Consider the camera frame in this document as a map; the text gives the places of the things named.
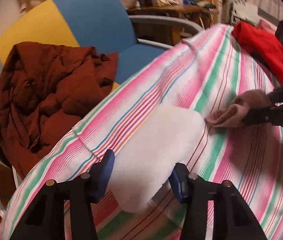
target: red cloth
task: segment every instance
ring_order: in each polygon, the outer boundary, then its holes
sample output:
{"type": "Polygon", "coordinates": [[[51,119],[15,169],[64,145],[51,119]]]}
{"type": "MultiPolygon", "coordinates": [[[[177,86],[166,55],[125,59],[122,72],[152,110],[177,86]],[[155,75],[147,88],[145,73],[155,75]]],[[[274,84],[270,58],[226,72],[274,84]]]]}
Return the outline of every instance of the red cloth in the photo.
{"type": "Polygon", "coordinates": [[[283,84],[283,46],[275,35],[246,23],[238,23],[232,35],[248,53],[259,52],[280,84],[283,84]]]}
{"type": "Polygon", "coordinates": [[[0,145],[24,178],[112,90],[118,53],[22,42],[0,75],[0,145]]]}

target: striped fabric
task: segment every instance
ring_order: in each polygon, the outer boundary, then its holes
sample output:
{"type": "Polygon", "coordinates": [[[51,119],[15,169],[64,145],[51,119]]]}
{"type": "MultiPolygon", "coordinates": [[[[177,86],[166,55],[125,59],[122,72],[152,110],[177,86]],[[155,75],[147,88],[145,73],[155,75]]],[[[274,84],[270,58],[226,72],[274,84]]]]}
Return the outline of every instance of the striped fabric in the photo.
{"type": "MultiPolygon", "coordinates": [[[[206,116],[237,94],[273,90],[272,75],[242,51],[232,27],[216,25],[183,40],[105,98],[57,143],[16,190],[0,225],[8,240],[23,212],[48,179],[70,180],[89,171],[106,149],[116,154],[158,104],[190,108],[206,116]]],[[[283,239],[283,129],[202,127],[187,167],[206,180],[229,179],[239,189],[268,239],[283,239]]],[[[108,191],[92,206],[99,239],[179,239],[186,207],[166,183],[142,212],[127,213],[108,191]]],[[[209,205],[208,235],[213,206],[209,205]]],[[[69,203],[65,234],[71,239],[69,203]]]]}

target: pink cloth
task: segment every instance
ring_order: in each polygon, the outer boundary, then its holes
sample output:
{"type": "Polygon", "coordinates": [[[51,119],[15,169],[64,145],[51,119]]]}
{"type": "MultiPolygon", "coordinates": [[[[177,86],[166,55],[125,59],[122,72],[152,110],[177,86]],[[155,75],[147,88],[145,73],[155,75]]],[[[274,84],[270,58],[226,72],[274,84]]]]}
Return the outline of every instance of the pink cloth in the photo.
{"type": "Polygon", "coordinates": [[[276,31],[273,28],[271,28],[270,24],[267,23],[263,19],[260,19],[257,28],[262,29],[262,30],[264,30],[264,31],[266,31],[270,34],[273,34],[273,35],[275,35],[275,33],[276,33],[276,31]]]}
{"type": "Polygon", "coordinates": [[[263,90],[249,90],[235,97],[228,108],[212,112],[205,120],[212,127],[240,127],[249,109],[270,105],[271,102],[263,90]]]}

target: blue chair back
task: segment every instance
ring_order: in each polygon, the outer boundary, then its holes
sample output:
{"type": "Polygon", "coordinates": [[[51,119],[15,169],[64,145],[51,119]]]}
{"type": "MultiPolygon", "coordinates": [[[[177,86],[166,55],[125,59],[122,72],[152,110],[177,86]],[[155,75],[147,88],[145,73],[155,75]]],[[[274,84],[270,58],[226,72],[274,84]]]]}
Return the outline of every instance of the blue chair back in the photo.
{"type": "Polygon", "coordinates": [[[122,52],[137,44],[120,0],[53,0],[80,46],[98,53],[122,52]]]}

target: wooden desk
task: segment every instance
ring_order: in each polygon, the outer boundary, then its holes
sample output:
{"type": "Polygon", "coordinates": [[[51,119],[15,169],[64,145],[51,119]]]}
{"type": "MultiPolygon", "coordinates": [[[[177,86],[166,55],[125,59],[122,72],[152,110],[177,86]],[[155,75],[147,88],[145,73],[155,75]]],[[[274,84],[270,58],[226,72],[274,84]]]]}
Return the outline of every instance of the wooden desk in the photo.
{"type": "Polygon", "coordinates": [[[151,6],[151,7],[135,7],[127,10],[128,13],[140,13],[145,14],[146,12],[154,12],[154,13],[167,13],[169,15],[176,15],[179,13],[198,13],[205,12],[212,15],[217,15],[217,9],[205,9],[198,5],[167,5],[167,6],[151,6]]]}
{"type": "MultiPolygon", "coordinates": [[[[170,17],[179,18],[179,14],[198,14],[198,13],[208,13],[213,16],[218,15],[217,9],[206,9],[198,5],[167,5],[167,6],[151,6],[151,7],[135,7],[127,10],[128,14],[167,14],[170,17]]],[[[180,29],[178,27],[171,27],[171,41],[173,45],[180,42],[180,29]]]]}

